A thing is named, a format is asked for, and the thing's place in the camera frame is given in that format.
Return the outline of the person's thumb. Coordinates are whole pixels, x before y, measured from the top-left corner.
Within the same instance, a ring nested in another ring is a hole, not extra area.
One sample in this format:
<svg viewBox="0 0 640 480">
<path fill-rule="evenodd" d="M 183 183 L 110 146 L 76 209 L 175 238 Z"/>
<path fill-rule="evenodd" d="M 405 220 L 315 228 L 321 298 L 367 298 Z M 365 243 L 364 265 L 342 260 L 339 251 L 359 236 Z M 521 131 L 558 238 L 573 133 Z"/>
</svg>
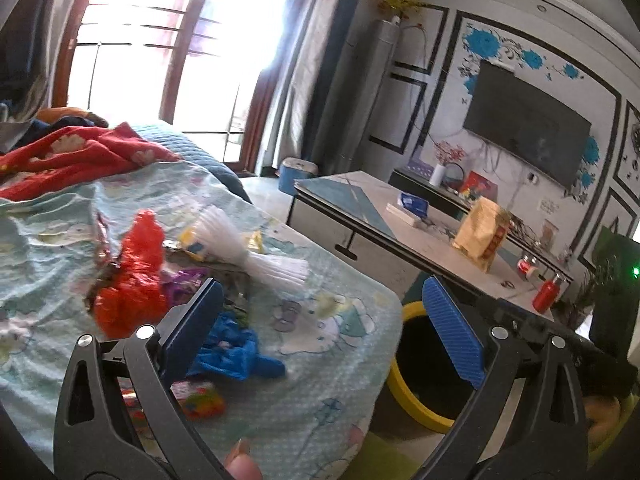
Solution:
<svg viewBox="0 0 640 480">
<path fill-rule="evenodd" d="M 224 460 L 224 468 L 235 480 L 262 480 L 262 472 L 250 456 L 250 441 L 240 439 Z"/>
</svg>

